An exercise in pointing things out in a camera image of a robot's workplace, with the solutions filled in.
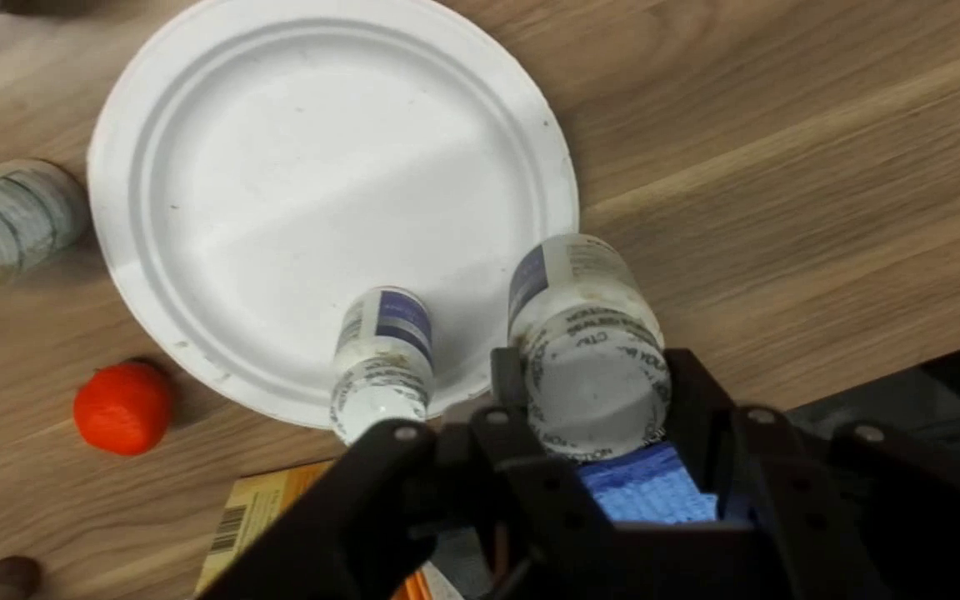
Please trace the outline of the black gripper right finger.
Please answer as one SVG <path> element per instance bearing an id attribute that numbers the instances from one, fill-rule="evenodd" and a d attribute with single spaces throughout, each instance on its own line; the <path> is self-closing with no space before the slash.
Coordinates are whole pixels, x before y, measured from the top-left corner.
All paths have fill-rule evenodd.
<path id="1" fill-rule="evenodd" d="M 700 362 L 692 350 L 669 350 L 669 421 L 667 434 L 676 447 L 711 447 L 733 410 L 731 393 L 717 377 Z"/>

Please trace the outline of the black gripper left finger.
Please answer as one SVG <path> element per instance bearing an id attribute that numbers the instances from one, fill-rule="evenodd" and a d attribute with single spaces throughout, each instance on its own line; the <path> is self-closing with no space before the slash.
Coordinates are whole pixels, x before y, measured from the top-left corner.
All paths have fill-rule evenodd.
<path id="1" fill-rule="evenodd" d="M 489 354 L 489 393 L 496 413 L 509 421 L 528 421 L 529 405 L 528 359 L 517 345 L 496 345 Z"/>

